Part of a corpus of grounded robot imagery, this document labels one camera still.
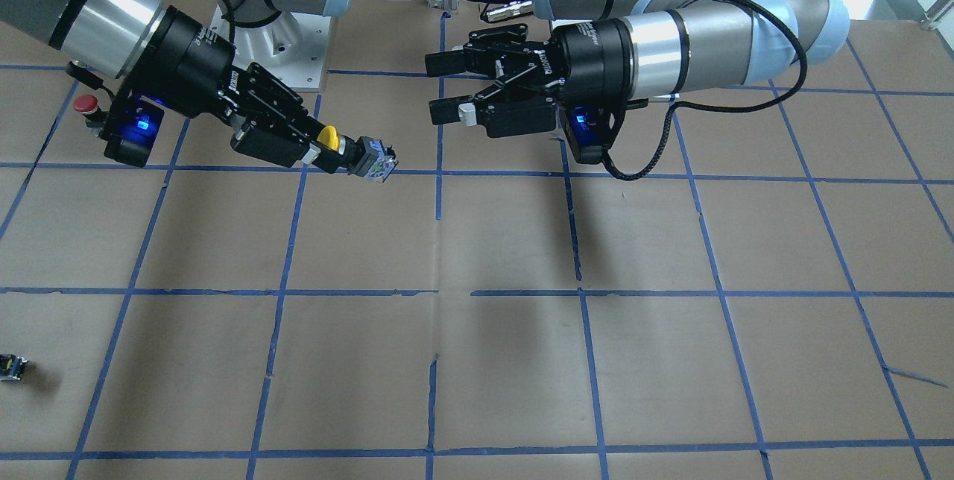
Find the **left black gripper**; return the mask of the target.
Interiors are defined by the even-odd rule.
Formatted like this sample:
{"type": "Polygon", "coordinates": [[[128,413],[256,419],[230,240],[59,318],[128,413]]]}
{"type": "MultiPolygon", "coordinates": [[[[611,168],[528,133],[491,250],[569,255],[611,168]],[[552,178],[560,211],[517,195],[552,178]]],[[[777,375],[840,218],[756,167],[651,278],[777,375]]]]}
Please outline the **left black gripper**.
{"type": "Polygon", "coordinates": [[[558,99],[575,105],[618,105],[633,92],[634,47],[624,19],[576,22],[553,29],[556,72],[545,42],[531,41],[526,24],[484,28],[460,48],[427,54],[426,75],[458,73],[495,80],[563,78],[556,95],[522,85],[494,83],[480,92],[429,102],[432,124],[481,126],[491,139],[555,129],[558,99]]]}

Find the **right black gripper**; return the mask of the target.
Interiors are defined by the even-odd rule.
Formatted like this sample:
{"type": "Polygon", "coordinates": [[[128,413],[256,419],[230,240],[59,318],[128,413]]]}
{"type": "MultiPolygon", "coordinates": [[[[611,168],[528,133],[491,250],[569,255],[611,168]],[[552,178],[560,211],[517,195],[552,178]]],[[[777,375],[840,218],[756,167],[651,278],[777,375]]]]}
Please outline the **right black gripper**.
{"type": "Polygon", "coordinates": [[[256,160],[286,168],[301,162],[330,174],[351,167],[350,138],[310,116],[300,94],[259,63],[243,70],[234,58],[231,42],[165,7],[133,53],[123,110],[146,97],[188,118],[211,114],[228,123],[232,149],[256,160]]]}

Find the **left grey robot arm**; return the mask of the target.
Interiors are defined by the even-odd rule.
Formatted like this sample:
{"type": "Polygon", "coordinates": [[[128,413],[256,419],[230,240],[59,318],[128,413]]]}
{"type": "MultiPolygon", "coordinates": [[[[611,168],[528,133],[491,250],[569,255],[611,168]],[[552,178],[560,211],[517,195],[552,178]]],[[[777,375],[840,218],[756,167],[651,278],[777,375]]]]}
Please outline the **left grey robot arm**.
{"type": "Polygon", "coordinates": [[[433,124],[480,124],[490,138],[542,133],[558,110],[624,109],[644,99],[773,79],[845,44],[842,0],[531,0],[555,22],[531,41],[523,24],[473,31],[462,48],[429,54],[427,74],[469,72],[490,85],[433,100],[433,124]]]}

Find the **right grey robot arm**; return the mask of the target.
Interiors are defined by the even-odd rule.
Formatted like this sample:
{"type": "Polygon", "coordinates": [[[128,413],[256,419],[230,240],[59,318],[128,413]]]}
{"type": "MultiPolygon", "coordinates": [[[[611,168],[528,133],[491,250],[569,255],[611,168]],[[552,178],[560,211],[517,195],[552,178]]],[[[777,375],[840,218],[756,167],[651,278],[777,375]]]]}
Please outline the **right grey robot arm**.
{"type": "MultiPolygon", "coordinates": [[[[269,26],[293,12],[340,16],[350,0],[221,0],[232,28],[269,26]]],[[[310,116],[303,101],[258,61],[236,65],[232,37],[221,37],[161,0],[2,0],[2,21],[74,58],[67,72],[91,89],[122,78],[107,111],[90,98],[81,109],[110,160],[144,166],[164,110],[208,113],[234,130],[236,153],[275,165],[297,162],[370,174],[389,160],[370,138],[351,139],[310,116]]]]}

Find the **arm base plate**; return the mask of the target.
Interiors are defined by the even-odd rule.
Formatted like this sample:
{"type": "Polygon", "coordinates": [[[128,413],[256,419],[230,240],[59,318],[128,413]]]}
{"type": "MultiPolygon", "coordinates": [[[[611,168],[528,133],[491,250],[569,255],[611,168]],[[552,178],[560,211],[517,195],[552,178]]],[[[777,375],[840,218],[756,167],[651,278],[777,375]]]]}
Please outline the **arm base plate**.
{"type": "Polygon", "coordinates": [[[295,92],[323,90],[334,17],[282,12],[259,28],[239,28],[234,65],[259,63],[295,92]]]}

